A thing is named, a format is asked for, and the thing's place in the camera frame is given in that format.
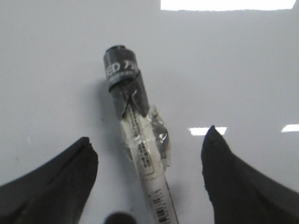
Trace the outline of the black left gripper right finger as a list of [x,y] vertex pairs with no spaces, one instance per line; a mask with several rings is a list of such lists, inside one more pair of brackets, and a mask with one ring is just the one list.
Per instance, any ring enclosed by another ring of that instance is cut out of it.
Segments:
[[297,224],[298,192],[235,155],[211,126],[204,138],[202,174],[216,224]]

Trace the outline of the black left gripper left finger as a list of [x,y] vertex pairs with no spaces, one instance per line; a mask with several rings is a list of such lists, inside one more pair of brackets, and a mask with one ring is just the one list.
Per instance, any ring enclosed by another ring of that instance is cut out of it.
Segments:
[[77,224],[94,186],[98,155],[81,137],[37,169],[0,187],[2,224]]

